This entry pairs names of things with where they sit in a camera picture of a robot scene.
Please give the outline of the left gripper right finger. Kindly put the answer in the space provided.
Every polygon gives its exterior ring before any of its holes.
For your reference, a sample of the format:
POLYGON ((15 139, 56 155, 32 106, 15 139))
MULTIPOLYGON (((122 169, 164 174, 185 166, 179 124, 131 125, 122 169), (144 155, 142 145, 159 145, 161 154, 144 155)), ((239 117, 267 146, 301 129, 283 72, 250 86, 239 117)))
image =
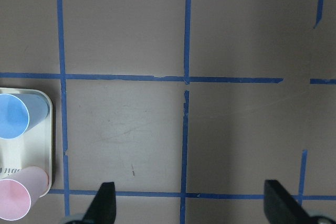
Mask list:
POLYGON ((310 215, 274 179, 264 181, 264 214, 270 224, 335 223, 325 215, 310 215))

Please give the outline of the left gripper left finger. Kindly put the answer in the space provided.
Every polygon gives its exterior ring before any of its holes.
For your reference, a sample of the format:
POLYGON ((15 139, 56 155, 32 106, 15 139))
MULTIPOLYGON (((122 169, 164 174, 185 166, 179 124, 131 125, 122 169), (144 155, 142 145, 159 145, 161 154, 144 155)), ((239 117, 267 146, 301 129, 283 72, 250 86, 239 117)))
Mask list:
POLYGON ((114 223, 116 191, 114 182, 102 183, 84 214, 64 217, 59 223, 114 223))

